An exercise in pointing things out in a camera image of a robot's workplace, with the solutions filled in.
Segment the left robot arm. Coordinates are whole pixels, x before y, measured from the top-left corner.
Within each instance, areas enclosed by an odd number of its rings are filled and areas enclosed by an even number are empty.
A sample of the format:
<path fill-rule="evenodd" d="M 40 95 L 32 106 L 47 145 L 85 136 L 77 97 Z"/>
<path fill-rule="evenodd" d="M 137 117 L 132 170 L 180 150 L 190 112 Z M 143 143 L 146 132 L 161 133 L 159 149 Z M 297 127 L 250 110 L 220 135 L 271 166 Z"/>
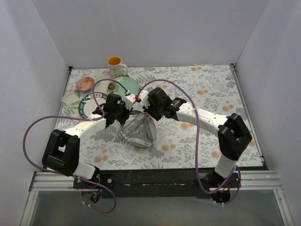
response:
<path fill-rule="evenodd" d="M 95 173 L 95 166 L 79 159 L 80 146 L 115 121 L 125 123 L 134 102 L 133 94 L 125 97 L 109 94 L 103 107 L 97 107 L 87 121 L 64 131 L 58 129 L 52 131 L 42 157 L 42 165 L 65 176 L 82 177 L 89 188 L 96 188 L 100 183 L 100 177 Z"/>

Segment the grey white headphones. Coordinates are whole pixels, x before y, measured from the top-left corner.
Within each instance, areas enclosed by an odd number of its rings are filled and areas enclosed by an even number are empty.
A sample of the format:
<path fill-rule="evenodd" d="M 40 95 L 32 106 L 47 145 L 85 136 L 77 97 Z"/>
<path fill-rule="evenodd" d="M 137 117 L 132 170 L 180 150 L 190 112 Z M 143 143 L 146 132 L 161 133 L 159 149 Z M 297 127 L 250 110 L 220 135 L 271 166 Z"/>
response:
<path fill-rule="evenodd" d="M 150 148 L 157 139 L 154 120 L 147 114 L 134 110 L 130 113 L 130 122 L 120 124 L 120 135 L 125 143 L 134 147 Z"/>

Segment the aluminium frame rail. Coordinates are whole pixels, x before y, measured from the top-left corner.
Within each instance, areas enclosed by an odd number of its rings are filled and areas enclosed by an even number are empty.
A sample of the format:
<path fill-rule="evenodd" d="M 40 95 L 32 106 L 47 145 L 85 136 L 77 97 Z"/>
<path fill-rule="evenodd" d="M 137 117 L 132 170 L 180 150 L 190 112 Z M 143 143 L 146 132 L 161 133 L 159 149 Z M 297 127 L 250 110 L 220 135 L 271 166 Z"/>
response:
<path fill-rule="evenodd" d="M 30 225 L 34 207 L 36 205 L 39 191 L 94 191 L 94 188 L 75 188 L 81 180 L 63 175 L 35 172 L 29 189 L 29 196 L 21 220 L 22 226 Z M 283 186 L 275 170 L 252 170 L 242 171 L 240 190 L 272 190 L 276 197 L 277 205 L 280 210 L 284 225 L 292 226 L 293 220 L 288 209 Z"/>

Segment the green floral plate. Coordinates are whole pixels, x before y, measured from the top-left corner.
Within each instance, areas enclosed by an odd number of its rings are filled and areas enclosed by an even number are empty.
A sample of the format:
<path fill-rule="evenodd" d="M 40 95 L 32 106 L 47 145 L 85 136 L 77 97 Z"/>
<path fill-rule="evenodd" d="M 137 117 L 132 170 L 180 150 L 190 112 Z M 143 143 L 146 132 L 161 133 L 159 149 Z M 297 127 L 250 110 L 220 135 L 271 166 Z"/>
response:
<path fill-rule="evenodd" d="M 107 88 L 108 94 L 117 94 L 123 98 L 126 93 L 120 84 L 122 84 L 129 91 L 129 94 L 136 95 L 139 91 L 138 83 L 130 77 L 118 77 L 115 79 L 115 81 L 110 81 Z"/>

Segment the white floral mug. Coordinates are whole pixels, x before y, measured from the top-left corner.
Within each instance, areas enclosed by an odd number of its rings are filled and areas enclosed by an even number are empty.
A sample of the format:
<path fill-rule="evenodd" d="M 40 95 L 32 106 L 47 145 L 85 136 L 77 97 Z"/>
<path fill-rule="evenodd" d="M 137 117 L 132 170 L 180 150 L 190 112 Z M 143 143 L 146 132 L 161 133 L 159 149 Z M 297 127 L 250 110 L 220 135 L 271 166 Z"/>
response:
<path fill-rule="evenodd" d="M 128 76 L 128 66 L 122 63 L 118 56 L 112 56 L 107 61 L 111 77 L 118 78 Z"/>

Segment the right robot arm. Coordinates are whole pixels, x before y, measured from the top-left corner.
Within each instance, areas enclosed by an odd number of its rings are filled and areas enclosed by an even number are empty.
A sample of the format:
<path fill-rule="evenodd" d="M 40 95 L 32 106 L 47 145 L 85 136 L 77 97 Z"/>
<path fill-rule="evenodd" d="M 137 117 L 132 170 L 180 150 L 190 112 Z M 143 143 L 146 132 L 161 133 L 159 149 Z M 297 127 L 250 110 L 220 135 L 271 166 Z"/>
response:
<path fill-rule="evenodd" d="M 229 183 L 229 174 L 253 139 L 240 115 L 233 113 L 226 116 L 197 109 L 185 99 L 171 99 L 161 88 L 151 92 L 143 90 L 138 98 L 143 103 L 144 111 L 157 121 L 164 116 L 199 126 L 215 135 L 222 154 L 212 172 L 213 183 L 218 187 Z"/>

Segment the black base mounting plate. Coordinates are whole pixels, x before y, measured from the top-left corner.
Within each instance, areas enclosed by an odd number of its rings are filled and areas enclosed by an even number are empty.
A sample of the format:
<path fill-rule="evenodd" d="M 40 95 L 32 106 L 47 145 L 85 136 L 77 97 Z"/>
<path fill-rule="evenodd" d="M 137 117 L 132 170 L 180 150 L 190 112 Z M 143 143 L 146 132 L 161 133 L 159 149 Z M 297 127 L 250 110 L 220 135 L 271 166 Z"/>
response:
<path fill-rule="evenodd" d="M 203 187 L 212 191 L 219 185 L 212 176 L 213 168 L 199 169 Z M 195 169 L 135 169 L 100 170 L 92 179 L 109 188 L 118 198 L 126 197 L 196 197 L 210 198 L 198 185 Z M 234 172 L 226 184 L 238 188 L 238 173 Z M 80 179 L 74 179 L 74 189 L 97 190 L 99 187 Z"/>

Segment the white blue-rimmed plate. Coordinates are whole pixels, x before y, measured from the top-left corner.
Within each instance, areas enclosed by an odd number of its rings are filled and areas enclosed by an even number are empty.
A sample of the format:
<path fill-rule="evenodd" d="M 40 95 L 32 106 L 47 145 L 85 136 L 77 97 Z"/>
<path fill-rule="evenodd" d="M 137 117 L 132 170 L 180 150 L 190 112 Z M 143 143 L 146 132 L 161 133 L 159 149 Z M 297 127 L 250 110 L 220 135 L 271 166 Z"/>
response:
<path fill-rule="evenodd" d="M 95 97 L 99 105 L 104 104 L 107 99 L 107 94 L 95 92 Z M 93 98 L 93 94 L 86 95 L 79 103 L 78 112 L 81 118 L 87 119 L 92 112 L 97 108 L 97 104 Z"/>

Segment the leaf print tray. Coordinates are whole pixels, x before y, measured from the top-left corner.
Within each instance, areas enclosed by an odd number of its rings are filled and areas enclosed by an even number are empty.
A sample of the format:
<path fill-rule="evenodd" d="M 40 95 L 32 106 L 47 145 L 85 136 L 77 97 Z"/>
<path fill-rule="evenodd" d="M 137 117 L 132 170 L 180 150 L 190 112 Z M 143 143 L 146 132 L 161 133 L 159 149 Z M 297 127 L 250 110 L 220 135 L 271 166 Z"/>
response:
<path fill-rule="evenodd" d="M 79 103 L 86 95 L 92 93 L 92 91 L 80 92 L 76 89 L 76 82 L 80 78 L 85 76 L 92 77 L 95 80 L 95 82 L 101 79 L 106 79 L 106 81 L 102 81 L 96 85 L 95 92 L 102 92 L 104 94 L 107 94 L 108 96 L 107 88 L 110 83 L 109 79 L 111 78 L 108 69 L 72 70 L 71 75 L 69 77 L 66 94 L 62 98 L 63 108 L 61 111 L 61 115 L 69 116 L 72 118 L 81 118 L 78 112 Z"/>

